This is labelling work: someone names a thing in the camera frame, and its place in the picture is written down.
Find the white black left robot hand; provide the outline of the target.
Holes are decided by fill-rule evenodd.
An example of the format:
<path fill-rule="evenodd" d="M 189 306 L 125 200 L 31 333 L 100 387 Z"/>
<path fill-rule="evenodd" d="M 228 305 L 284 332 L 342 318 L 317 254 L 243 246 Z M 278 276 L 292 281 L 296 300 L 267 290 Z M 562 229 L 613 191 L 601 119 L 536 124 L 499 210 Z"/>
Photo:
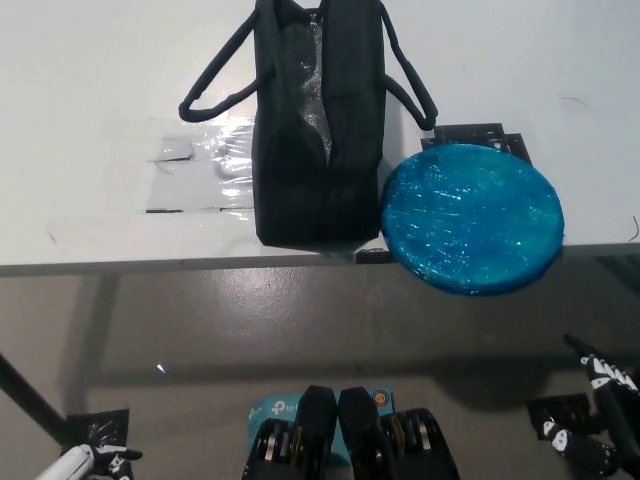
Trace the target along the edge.
<path fill-rule="evenodd" d="M 124 446 L 103 445 L 92 447 L 93 474 L 119 480 L 133 480 L 132 462 L 140 460 L 143 453 Z"/>

